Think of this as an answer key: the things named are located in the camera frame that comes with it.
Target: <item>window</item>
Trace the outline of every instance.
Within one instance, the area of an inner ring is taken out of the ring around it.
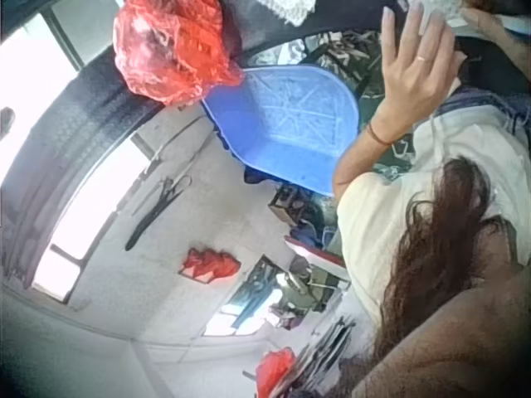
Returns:
[[[0,46],[0,109],[15,113],[0,141],[0,185],[33,124],[76,77],[68,58],[41,15]]]
[[[230,304],[225,305],[216,313],[210,322],[207,324],[207,329],[205,330],[205,337],[226,337],[226,336],[250,336],[258,332],[262,326],[266,323],[266,320],[270,323],[273,323],[275,326],[279,319],[274,314],[269,312],[269,308],[273,304],[278,304],[280,299],[282,299],[282,290],[274,289],[270,296],[264,301],[264,303],[243,323],[238,327],[234,328],[233,324],[238,319],[238,316],[243,311],[243,308],[240,308],[239,311],[235,311],[236,308]]]
[[[32,126],[76,75],[41,14],[2,43],[0,109],[12,109],[15,117],[9,131],[0,136],[0,185]],[[148,163],[127,140],[98,166],[62,216],[37,267],[34,289],[66,299],[102,226]]]
[[[149,159],[128,139],[96,168],[59,221],[37,267],[35,289],[65,300],[101,228],[148,165]]]
[[[270,308],[282,300],[282,290],[277,283],[279,274],[283,274],[282,271],[263,256],[246,282],[208,322],[203,336],[250,336],[266,322],[276,326],[280,319]]]

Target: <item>sleeve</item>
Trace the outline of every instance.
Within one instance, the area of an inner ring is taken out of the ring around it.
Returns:
[[[402,236],[402,182],[369,172],[356,178],[338,206],[342,251],[354,289],[376,322]]]

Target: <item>wrist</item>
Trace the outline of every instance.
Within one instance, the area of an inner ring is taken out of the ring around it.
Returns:
[[[394,114],[384,102],[380,104],[371,120],[373,132],[388,143],[402,138],[412,128],[412,123]]]

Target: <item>scissors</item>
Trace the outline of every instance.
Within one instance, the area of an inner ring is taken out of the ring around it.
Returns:
[[[144,216],[141,222],[138,223],[133,231],[133,234],[125,244],[125,251],[130,251],[134,248],[140,239],[140,236],[153,224],[158,216],[162,214],[169,205],[171,205],[181,194],[192,185],[192,178],[187,174],[180,177],[177,181],[172,178],[166,178],[163,182],[163,190],[160,193],[160,198],[154,208]]]

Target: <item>white shirt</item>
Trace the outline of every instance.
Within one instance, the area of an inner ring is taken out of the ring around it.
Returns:
[[[531,162],[524,145],[508,133],[509,118],[493,106],[458,109],[420,125],[413,134],[412,170],[394,182],[369,172],[356,178],[338,208],[343,257],[353,286],[371,318],[380,305],[393,255],[406,229],[406,209],[432,199],[442,167],[459,156],[489,176],[494,199],[486,217],[501,215],[517,232],[520,264],[531,256]]]

